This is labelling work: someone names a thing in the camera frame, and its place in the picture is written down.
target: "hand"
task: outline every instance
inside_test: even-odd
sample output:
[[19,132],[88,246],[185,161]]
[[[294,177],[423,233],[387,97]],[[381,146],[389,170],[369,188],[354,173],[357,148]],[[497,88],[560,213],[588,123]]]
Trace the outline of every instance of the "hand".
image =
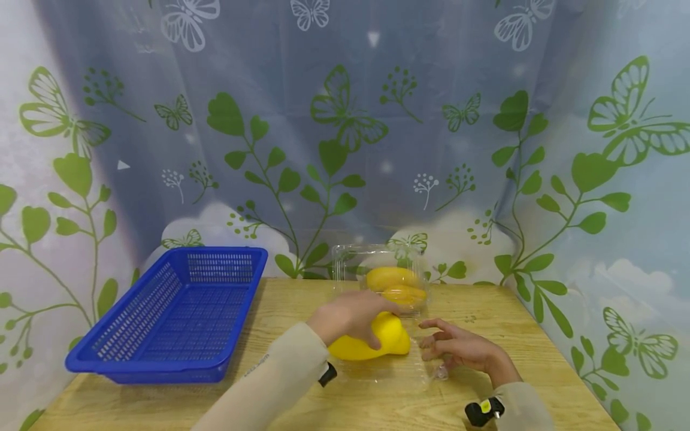
[[371,330],[371,323],[383,311],[400,315],[396,303],[371,290],[345,292],[319,307],[306,324],[327,346],[343,335],[349,335],[365,341],[372,349],[379,350],[381,342]]
[[491,378],[494,389],[506,383],[522,381],[508,354],[498,345],[467,330],[441,319],[421,322],[420,328],[438,328],[439,332],[425,337],[420,347],[425,361],[444,357],[447,370],[458,365],[485,372]]

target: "blue plastic basket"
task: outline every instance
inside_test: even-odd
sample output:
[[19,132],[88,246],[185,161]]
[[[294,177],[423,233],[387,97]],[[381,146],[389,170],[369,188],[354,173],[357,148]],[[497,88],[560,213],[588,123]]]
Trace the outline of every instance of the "blue plastic basket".
[[223,379],[266,265],[250,247],[167,251],[72,349],[72,372],[115,383]]

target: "clear plastic container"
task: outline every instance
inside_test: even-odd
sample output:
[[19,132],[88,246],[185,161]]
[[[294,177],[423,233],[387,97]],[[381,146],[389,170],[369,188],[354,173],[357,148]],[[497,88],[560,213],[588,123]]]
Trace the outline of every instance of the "clear plastic container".
[[341,361],[331,357],[344,385],[371,385],[399,391],[420,391],[428,387],[435,366],[422,360],[419,342],[427,335],[419,323],[427,318],[428,283],[426,264],[419,251],[402,245],[336,245],[333,257],[333,295],[348,290],[371,289],[397,302],[400,319],[411,338],[407,355],[388,354],[367,361]]

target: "mango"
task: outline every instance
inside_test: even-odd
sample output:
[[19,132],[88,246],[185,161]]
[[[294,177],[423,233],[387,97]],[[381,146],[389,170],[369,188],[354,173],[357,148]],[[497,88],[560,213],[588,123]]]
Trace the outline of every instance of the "mango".
[[423,289],[412,288],[407,285],[394,285],[381,293],[381,296],[395,302],[403,309],[416,309],[424,305],[426,292]]
[[371,324],[371,329],[381,341],[381,348],[374,350],[362,340],[348,335],[335,340],[328,348],[334,357],[342,361],[366,361],[385,354],[408,354],[410,352],[410,336],[398,316],[389,312],[379,313]]
[[366,273],[366,287],[374,292],[383,292],[394,285],[421,286],[417,275],[407,268],[381,266]]

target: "beige sleeve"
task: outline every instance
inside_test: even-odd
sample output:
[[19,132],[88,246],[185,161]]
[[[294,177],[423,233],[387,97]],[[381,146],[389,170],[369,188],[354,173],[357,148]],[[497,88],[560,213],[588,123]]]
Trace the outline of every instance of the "beige sleeve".
[[553,420],[537,391],[528,383],[508,383],[494,396],[506,408],[497,420],[498,431],[554,431]]
[[275,340],[192,431],[258,431],[289,409],[328,369],[328,350],[306,323]]

